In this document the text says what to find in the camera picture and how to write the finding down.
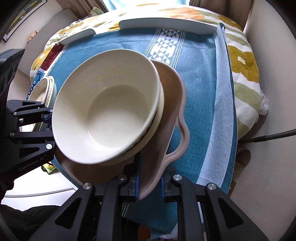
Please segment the brown curtain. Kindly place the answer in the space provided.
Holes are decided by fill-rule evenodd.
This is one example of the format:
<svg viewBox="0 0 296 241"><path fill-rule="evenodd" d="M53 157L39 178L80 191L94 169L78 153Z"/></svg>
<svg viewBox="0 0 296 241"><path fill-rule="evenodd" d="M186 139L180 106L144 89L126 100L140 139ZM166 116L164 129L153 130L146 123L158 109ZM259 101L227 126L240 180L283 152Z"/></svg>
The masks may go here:
<svg viewBox="0 0 296 241"><path fill-rule="evenodd" d="M211 10L215 13L224 15L236 22L244 29L249 13L251 11L252 0L200 0L189 1L189 5Z"/></svg>
<svg viewBox="0 0 296 241"><path fill-rule="evenodd" d="M107 7L100 0L57 0L63 9L70 9L79 19L86 17L96 7L103 13L108 12Z"/></svg>

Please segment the blue patterned table cloth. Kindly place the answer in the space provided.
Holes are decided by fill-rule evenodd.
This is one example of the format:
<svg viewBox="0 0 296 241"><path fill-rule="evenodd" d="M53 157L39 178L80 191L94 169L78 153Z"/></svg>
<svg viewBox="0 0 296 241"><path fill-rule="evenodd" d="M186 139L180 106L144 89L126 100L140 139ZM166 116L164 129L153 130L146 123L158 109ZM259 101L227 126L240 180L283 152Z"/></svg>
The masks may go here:
<svg viewBox="0 0 296 241"><path fill-rule="evenodd" d="M71 72L88 58L111 49L130 49L165 63L182 77L187 100L185 122L190 142L174 162L176 172L200 185L216 184L228 192L237 146L234 83L226 53L225 27L217 33L160 28L132 28L96 34L54 52L49 75L61 88Z"/></svg>

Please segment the black curved floor lamp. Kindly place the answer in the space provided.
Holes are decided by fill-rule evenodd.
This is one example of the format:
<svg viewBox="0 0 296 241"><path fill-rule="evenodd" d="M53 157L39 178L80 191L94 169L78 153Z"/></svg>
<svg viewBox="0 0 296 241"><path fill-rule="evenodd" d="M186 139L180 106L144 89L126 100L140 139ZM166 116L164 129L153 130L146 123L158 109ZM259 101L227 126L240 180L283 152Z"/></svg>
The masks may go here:
<svg viewBox="0 0 296 241"><path fill-rule="evenodd" d="M260 137L255 137L255 138L250 138L250 139L241 139L238 141L239 144L247 144L247 143L258 143L258 142L266 142L270 140L276 140L280 138L287 138L291 136L296 135L296 129L292 129L289 131L285 131L282 133L275 133L272 135L266 135L266 136L260 136Z"/></svg>

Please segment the grey bed headboard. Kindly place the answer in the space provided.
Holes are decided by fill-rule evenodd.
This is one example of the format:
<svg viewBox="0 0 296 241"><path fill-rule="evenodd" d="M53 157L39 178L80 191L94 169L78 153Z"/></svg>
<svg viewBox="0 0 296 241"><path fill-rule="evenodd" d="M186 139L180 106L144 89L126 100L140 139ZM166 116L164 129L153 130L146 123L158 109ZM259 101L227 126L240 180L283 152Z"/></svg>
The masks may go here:
<svg viewBox="0 0 296 241"><path fill-rule="evenodd" d="M43 52L46 42L58 30L70 25L78 20L70 9L65 9L53 17L36 36L26 45L23 57L18 65L8 93L8 100L11 99L26 99L31 81L29 78L30 69L35 59Z"/></svg>

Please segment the cream yellow bowl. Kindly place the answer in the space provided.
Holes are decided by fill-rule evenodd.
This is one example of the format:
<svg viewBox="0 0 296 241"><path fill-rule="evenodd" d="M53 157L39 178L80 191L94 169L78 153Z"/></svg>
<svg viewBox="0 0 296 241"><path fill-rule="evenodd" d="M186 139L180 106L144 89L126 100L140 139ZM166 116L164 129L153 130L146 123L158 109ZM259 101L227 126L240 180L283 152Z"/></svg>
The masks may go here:
<svg viewBox="0 0 296 241"><path fill-rule="evenodd" d="M156 132L160 124L160 121L162 119L164 104L165 104L164 90L163 90L163 87L161 86L159 104L158 104L158 108L157 108L154 120L152 121L151 126L149 127L147 132L144 134L144 136L140 139L140 141L134 147L132 147L127 152L107 162L99 163L99 165L108 166L108 165L117 164L131 158L136 153L138 153L150 141L150 139Z"/></svg>

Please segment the right brown curtain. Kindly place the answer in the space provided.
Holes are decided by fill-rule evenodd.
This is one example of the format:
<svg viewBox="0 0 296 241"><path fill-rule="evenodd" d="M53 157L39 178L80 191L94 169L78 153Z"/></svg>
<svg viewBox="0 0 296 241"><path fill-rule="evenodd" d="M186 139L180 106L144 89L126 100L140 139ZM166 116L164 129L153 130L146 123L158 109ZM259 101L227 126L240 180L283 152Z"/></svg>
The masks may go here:
<svg viewBox="0 0 296 241"><path fill-rule="evenodd" d="M215 13L224 15L236 22L244 29L249 13L251 11L252 0L200 0L189 1L189 5L211 10Z"/></svg>

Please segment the pink handled dish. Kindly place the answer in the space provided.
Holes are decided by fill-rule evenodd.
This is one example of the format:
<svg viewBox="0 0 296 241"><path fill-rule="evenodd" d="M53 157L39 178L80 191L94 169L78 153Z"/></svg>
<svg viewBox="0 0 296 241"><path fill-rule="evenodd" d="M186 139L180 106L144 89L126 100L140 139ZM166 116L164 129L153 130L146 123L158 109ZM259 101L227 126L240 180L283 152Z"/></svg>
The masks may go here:
<svg viewBox="0 0 296 241"><path fill-rule="evenodd" d="M186 88L180 75L171 66L153 61L164 90L164 110L160 124L141 150L142 169L139 180L139 199L147 197L156 187L165 169L180 158L189 145L189 129L184 120ZM84 165L68 160L60 150L56 150L54 166L76 187L85 182L103 184L123 173L128 159L118 164Z"/></svg>

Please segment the green striped pillow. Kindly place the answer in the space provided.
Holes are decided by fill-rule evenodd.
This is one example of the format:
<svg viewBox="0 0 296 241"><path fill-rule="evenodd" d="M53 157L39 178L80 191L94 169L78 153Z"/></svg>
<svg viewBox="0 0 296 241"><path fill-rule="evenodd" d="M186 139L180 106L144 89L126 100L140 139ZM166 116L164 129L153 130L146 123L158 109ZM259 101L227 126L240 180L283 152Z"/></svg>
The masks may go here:
<svg viewBox="0 0 296 241"><path fill-rule="evenodd" d="M94 6L92 10L89 12L88 17L97 16L101 14L104 14L104 11L101 8Z"/></svg>

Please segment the floral striped duvet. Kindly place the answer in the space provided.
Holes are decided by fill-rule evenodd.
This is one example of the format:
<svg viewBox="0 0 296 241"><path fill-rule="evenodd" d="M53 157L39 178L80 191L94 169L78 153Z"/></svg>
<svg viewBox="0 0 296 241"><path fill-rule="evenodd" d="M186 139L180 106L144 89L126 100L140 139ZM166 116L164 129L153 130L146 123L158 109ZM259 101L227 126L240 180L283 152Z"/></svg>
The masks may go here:
<svg viewBox="0 0 296 241"><path fill-rule="evenodd" d="M58 30L46 42L43 52L31 66L30 80L35 80L39 73L46 73L45 60L50 51L56 48L62 40L86 29L93 29L97 34L116 31L119 30L118 24L121 20L136 18L177 18L196 20L212 25L222 23L225 26L234 81L238 137L244 137L258 120L261 109L259 69L255 56L240 25L224 15L198 6L139 4L72 22L67 27Z"/></svg>

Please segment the framed houses picture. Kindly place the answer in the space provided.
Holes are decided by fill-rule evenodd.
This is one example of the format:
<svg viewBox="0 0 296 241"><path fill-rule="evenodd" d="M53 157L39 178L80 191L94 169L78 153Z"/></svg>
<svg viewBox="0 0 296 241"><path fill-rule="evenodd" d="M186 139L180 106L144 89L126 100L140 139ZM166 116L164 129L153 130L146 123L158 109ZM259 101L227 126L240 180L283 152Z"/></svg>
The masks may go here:
<svg viewBox="0 0 296 241"><path fill-rule="evenodd" d="M3 40L6 42L16 29L38 8L47 3L47 0L31 0L29 3L20 11L17 17L13 20L12 24L3 36Z"/></svg>

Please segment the left brown curtain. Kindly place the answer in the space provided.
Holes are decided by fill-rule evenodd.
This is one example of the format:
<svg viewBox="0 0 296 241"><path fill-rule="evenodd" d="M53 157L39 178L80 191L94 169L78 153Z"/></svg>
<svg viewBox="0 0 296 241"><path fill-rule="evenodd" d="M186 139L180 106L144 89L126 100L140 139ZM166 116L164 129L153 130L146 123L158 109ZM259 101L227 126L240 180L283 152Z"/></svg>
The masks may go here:
<svg viewBox="0 0 296 241"><path fill-rule="evenodd" d="M86 17L96 7L103 13L108 12L107 7L100 0L57 0L63 9L70 9L79 19Z"/></svg>

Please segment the white tray table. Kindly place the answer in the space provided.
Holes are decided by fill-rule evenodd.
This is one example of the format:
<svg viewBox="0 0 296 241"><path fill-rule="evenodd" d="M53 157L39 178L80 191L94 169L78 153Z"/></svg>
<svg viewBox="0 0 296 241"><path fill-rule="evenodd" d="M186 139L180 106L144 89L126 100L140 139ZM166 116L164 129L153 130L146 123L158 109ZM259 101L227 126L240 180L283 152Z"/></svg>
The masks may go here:
<svg viewBox="0 0 296 241"><path fill-rule="evenodd" d="M212 25L201 21L177 18L137 18L122 20L118 25L120 30L136 28L164 28L181 30L198 35L213 34L218 28L218 24Z"/></svg>

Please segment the white duck print plate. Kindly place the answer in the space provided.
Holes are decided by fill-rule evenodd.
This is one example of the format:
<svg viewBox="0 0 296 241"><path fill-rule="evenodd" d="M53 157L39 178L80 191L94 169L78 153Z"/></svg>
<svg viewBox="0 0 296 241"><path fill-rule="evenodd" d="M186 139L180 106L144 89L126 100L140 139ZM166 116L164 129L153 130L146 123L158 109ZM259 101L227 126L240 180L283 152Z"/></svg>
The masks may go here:
<svg viewBox="0 0 296 241"><path fill-rule="evenodd" d="M28 100L38 101L47 108L53 108L57 97L57 87L53 76L41 79L30 91Z"/></svg>

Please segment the small pink figurine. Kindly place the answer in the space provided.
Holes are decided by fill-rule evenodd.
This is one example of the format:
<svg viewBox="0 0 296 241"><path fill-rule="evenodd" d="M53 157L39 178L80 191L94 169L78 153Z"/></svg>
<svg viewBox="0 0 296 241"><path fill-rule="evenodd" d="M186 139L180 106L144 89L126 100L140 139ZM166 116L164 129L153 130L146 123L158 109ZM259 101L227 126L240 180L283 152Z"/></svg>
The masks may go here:
<svg viewBox="0 0 296 241"><path fill-rule="evenodd" d="M36 34L38 33L37 30L35 30L34 32L32 32L29 37L27 38L27 44L34 38L34 36L36 36Z"/></svg>

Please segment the white bowl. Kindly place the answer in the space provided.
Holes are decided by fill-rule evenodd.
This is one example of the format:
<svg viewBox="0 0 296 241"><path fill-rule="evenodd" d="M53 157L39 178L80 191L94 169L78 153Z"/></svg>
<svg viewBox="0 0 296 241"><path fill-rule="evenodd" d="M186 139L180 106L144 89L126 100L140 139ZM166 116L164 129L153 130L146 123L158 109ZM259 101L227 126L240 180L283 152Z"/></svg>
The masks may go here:
<svg viewBox="0 0 296 241"><path fill-rule="evenodd" d="M137 51L115 49L79 65L55 100L52 129L60 151L80 164L104 164L137 144L161 95L156 67Z"/></svg>

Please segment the light blue window cloth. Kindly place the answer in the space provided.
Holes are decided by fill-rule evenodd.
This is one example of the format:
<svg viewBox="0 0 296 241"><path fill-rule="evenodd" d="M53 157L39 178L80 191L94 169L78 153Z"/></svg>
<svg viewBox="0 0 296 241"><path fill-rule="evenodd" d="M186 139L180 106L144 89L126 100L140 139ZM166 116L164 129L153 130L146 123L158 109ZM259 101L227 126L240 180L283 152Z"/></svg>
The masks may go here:
<svg viewBox="0 0 296 241"><path fill-rule="evenodd" d="M125 6L135 6L139 4L184 4L189 5L190 0L103 0L107 9L117 9Z"/></svg>

